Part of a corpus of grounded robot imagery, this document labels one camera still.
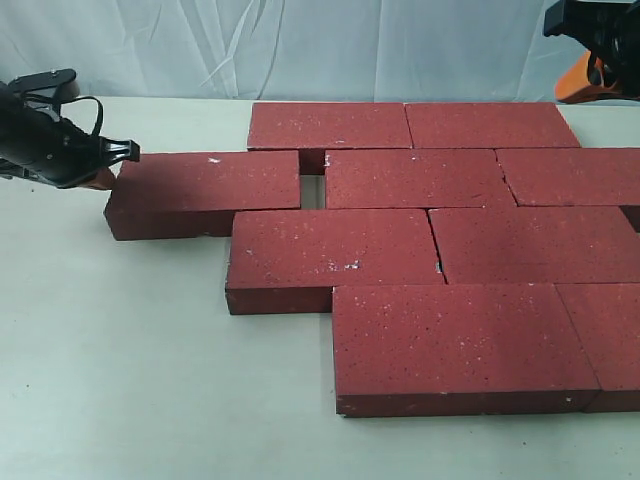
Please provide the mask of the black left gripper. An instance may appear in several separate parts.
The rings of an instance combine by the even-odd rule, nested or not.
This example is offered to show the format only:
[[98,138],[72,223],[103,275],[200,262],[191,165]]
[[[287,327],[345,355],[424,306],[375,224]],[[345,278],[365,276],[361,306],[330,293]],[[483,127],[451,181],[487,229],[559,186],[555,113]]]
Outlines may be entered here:
[[111,190],[111,167],[140,160],[133,140],[101,135],[104,107],[97,104],[93,129],[87,133],[59,113],[53,104],[27,102],[1,85],[1,176],[21,178],[58,189]]

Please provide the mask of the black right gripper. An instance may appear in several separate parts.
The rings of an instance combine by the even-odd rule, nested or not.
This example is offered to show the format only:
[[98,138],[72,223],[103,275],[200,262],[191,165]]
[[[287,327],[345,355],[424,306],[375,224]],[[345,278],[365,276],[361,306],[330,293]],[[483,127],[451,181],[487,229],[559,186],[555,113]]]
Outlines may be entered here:
[[567,36],[586,48],[557,81],[558,102],[639,100],[637,1],[558,1],[545,12],[543,35]]

